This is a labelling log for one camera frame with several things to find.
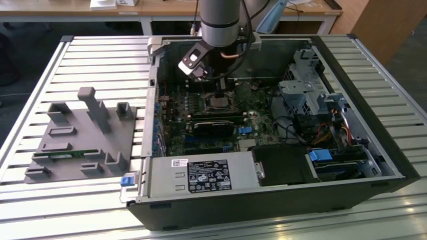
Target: motherboard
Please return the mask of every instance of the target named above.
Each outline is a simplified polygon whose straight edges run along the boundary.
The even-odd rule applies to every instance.
[[[160,105],[168,156],[247,151],[280,142],[269,105],[271,87],[240,80],[223,93],[191,92],[176,85]]]

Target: white label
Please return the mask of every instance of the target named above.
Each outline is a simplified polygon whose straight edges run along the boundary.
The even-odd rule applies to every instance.
[[[73,156],[70,154],[50,156],[50,159],[70,159]]]
[[[188,159],[172,159],[172,167],[187,167]]]
[[[137,15],[139,13],[136,11],[120,11],[120,15]]]

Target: green circuit board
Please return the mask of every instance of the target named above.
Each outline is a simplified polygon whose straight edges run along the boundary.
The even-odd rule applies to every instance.
[[[168,97],[165,113],[173,113],[175,117],[167,118],[165,122],[165,142],[167,155],[184,156],[193,154],[208,154],[239,152],[240,140],[255,140],[256,145],[271,145],[280,142],[277,130],[273,126],[271,113],[268,111],[268,87],[257,87],[249,81],[239,82],[239,86],[232,92],[224,95],[229,99],[227,109],[209,109],[207,99],[212,93],[187,93],[183,88],[177,88]],[[244,122],[233,126],[232,136],[225,138],[197,139],[191,132],[192,121],[185,120],[185,116],[192,114],[205,115],[212,111],[225,113],[244,113]],[[239,128],[251,127],[251,132],[239,134]]]

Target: wooden desk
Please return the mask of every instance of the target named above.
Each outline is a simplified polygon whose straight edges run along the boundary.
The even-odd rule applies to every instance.
[[[140,22],[136,6],[90,11],[90,0],[0,0],[0,22]]]
[[[324,0],[313,0],[313,3],[299,4],[297,11],[285,9],[280,21],[321,22],[317,34],[328,34],[341,10],[332,9]],[[143,0],[143,22],[153,21],[192,21],[195,16],[196,1],[189,0]],[[151,24],[145,24],[144,34],[152,35]]]
[[[0,0],[0,16],[120,16],[140,15],[143,0],[136,6],[90,11],[90,0]]]

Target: floor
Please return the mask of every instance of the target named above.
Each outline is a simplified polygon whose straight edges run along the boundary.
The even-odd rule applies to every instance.
[[[12,47],[8,54],[20,72],[20,79],[8,86],[0,87],[0,146],[8,137],[13,123],[25,105],[29,94],[37,84],[40,75],[49,62],[52,53],[58,44],[61,36],[117,36],[140,35],[141,27],[136,22],[129,23],[52,23],[46,30],[42,23],[12,23],[14,29],[0,27]],[[161,28],[159,34],[169,29],[177,34],[183,26],[168,26]],[[421,21],[413,34],[400,47],[396,55],[385,68],[408,91],[416,102],[427,110],[427,18]]]

